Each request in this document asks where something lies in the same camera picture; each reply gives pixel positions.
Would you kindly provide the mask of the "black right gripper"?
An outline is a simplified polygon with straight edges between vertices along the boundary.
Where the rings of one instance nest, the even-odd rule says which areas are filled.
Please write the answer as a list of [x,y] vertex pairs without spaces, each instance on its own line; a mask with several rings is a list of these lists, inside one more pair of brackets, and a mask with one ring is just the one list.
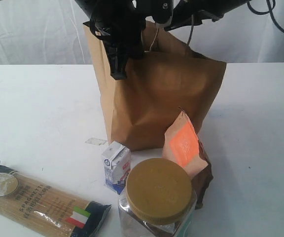
[[184,26],[198,26],[203,20],[216,22],[244,4],[247,0],[145,0],[144,16],[152,17],[156,26],[165,31]]

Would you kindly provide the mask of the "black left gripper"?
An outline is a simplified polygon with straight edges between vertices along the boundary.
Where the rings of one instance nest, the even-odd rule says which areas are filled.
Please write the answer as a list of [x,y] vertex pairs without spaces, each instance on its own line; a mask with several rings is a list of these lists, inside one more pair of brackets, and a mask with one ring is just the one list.
[[91,33],[104,44],[110,75],[115,80],[127,78],[128,58],[141,59],[144,49],[141,32],[145,29],[147,1],[77,0],[88,16]]

